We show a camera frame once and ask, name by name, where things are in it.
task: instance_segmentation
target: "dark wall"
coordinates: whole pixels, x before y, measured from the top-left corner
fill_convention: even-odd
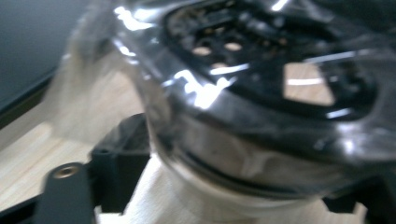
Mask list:
[[[0,1],[0,128],[53,76],[87,5],[88,0]]]

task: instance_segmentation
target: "hole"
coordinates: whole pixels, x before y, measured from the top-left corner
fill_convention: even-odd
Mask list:
[[[227,63],[212,63],[212,68],[223,68],[223,67],[228,67]]]
[[[209,47],[197,47],[192,50],[192,53],[199,56],[209,55],[212,50]]]
[[[62,168],[61,170],[57,171],[53,177],[57,179],[62,179],[62,178],[67,178],[69,176],[72,176],[78,172],[77,166],[67,166]]]
[[[312,63],[287,63],[284,66],[283,97],[295,102],[330,106],[334,104],[332,91]]]
[[[226,48],[229,51],[238,51],[242,48],[242,45],[236,43],[236,42],[230,42],[224,45],[224,48]]]

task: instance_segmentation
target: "black plastic part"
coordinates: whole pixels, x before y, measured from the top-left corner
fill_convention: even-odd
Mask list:
[[[122,213],[150,158],[143,114],[124,120],[92,151],[95,203],[105,213]]]
[[[81,163],[68,163],[49,173],[34,223],[94,223],[93,208],[86,167]]]
[[[27,201],[18,203],[0,213],[0,223],[2,224],[31,224],[35,213],[35,205],[39,196],[35,196]]]
[[[329,24],[303,17],[273,15],[253,1],[218,0],[182,7],[165,21],[167,45],[188,66],[218,82],[233,78],[228,89],[261,105],[310,119],[329,119],[328,114],[347,109],[350,113],[331,118],[359,119],[370,112],[375,99],[375,82],[352,61],[324,63],[320,73],[332,91],[334,104],[305,104],[283,96],[284,66],[312,58],[354,51],[347,38]],[[227,44],[234,44],[230,49]],[[197,48],[211,53],[197,54]],[[234,71],[213,74],[221,63]]]
[[[396,223],[396,173],[389,171],[357,185],[341,197],[324,198],[323,202],[334,213],[353,213],[355,204],[362,203],[368,209],[366,223]]]

